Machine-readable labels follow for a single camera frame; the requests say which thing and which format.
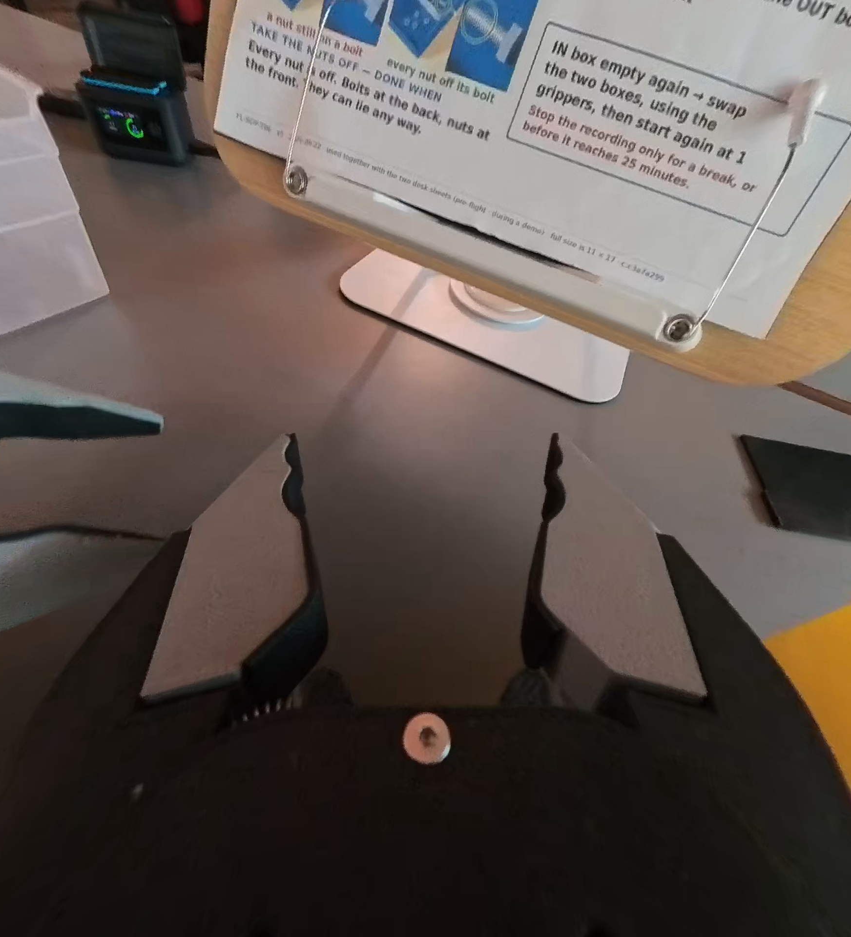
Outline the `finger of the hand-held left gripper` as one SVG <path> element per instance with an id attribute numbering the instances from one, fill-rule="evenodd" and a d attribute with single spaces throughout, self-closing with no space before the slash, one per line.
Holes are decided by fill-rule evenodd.
<path id="1" fill-rule="evenodd" d="M 141 438 L 163 427 L 150 410 L 0 372 L 0 441 Z"/>

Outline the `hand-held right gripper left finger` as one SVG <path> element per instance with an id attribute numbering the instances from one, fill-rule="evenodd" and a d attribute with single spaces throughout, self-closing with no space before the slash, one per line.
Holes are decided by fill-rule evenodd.
<path id="1" fill-rule="evenodd" d="M 302 683 L 328 641 L 293 434 L 276 439 L 190 528 L 141 689 L 162 705 L 229 690 L 245 717 Z"/>

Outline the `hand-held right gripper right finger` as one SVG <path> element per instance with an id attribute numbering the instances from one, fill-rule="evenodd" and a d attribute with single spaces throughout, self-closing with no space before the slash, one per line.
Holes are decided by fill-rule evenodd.
<path id="1" fill-rule="evenodd" d="M 521 630 L 525 666 L 562 706 L 597 709 L 634 690 L 701 705 L 706 682 L 659 531 L 554 433 Z"/>

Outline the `translucent plastic box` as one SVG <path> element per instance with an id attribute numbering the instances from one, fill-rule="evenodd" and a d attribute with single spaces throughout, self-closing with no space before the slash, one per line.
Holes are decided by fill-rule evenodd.
<path id="1" fill-rule="evenodd" d="M 0 336 L 109 292 L 40 94 L 0 65 Z"/>

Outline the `white stand base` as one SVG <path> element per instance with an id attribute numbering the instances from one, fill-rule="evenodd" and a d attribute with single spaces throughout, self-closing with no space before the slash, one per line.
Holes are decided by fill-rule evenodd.
<path id="1" fill-rule="evenodd" d="M 621 391 L 625 347 L 376 249 L 340 278 L 349 303 L 574 401 Z"/>

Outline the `flat black plate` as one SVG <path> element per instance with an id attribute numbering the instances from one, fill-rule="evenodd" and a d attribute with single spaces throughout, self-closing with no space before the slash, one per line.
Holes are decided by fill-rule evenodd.
<path id="1" fill-rule="evenodd" d="M 851 454 L 738 437 L 772 524 L 851 543 Z"/>

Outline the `wooden display board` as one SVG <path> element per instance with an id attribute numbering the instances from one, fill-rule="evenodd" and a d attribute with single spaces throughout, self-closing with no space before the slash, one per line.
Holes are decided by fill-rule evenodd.
<path id="1" fill-rule="evenodd" d="M 851 351 L 851 200 L 805 265 L 765 337 L 738 333 L 708 317 L 699 332 L 675 346 L 659 333 L 671 315 L 688 311 L 656 296 L 611 284 L 336 175 L 311 171 L 306 193 L 291 197 L 283 184 L 286 157 L 238 143 L 214 129 L 237 4 L 210 4 L 204 65 L 208 107 L 221 158 L 244 188 L 269 204 L 357 237 L 372 251 L 384 250 L 713 381 L 783 384 Z"/>

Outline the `black power station with display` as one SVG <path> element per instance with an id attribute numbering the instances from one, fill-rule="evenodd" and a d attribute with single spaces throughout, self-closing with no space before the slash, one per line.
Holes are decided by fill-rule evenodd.
<path id="1" fill-rule="evenodd" d="M 184 166 L 194 131 L 172 19 L 98 2 L 81 2 L 77 16 L 91 64 L 76 92 L 101 149 L 112 158 Z"/>

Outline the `printed instruction sheet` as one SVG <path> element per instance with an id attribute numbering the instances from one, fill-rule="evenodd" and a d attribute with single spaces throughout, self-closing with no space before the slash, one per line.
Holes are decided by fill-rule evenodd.
<path id="1" fill-rule="evenodd" d="M 214 129 L 765 337 L 851 200 L 851 2 L 238 2 Z"/>

